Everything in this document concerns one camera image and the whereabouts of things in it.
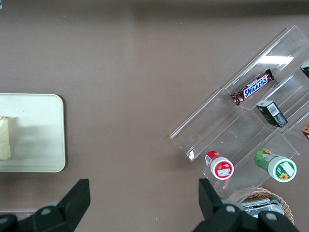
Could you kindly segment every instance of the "white tray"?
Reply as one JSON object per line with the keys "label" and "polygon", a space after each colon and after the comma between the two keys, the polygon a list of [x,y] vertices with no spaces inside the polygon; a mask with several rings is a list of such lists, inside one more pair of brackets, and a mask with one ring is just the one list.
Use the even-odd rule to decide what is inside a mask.
{"label": "white tray", "polygon": [[0,93],[9,117],[12,160],[0,172],[60,172],[66,163],[63,101],[55,94]]}

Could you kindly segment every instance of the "bread slice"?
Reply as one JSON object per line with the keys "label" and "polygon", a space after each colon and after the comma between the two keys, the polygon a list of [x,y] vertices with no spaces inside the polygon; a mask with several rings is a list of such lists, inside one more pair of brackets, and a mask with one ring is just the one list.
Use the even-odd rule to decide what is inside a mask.
{"label": "bread slice", "polygon": [[0,160],[11,160],[8,117],[0,116]]}

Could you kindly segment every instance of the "red product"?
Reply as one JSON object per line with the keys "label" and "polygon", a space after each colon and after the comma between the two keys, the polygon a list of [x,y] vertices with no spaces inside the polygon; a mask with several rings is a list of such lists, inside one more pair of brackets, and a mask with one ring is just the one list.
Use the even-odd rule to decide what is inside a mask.
{"label": "red product", "polygon": [[205,156],[205,163],[211,169],[211,173],[219,180],[230,178],[234,172],[234,166],[227,158],[217,151],[210,151]]}
{"label": "red product", "polygon": [[302,129],[303,134],[309,140],[309,124],[305,125]]}

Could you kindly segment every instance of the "foil wrapper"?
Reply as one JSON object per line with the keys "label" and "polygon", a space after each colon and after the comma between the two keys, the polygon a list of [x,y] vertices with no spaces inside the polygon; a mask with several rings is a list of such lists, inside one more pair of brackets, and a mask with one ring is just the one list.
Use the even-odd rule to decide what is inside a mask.
{"label": "foil wrapper", "polygon": [[275,197],[241,203],[241,206],[247,214],[255,218],[258,218],[259,213],[262,211],[274,211],[284,215],[282,203]]}
{"label": "foil wrapper", "polygon": [[257,92],[259,89],[264,87],[267,83],[273,80],[275,80],[275,78],[272,75],[271,70],[267,69],[264,74],[253,79],[251,82],[246,84],[241,90],[231,94],[231,98],[236,103],[236,105],[239,105],[248,97]]}

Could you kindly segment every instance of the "green and white container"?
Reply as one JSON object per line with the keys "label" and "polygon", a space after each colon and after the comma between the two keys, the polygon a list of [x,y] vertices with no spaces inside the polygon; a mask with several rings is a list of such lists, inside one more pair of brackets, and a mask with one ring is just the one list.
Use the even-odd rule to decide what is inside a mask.
{"label": "green and white container", "polygon": [[297,172],[296,164],[292,160],[272,154],[267,149],[259,150],[254,157],[254,162],[279,182],[291,181]]}

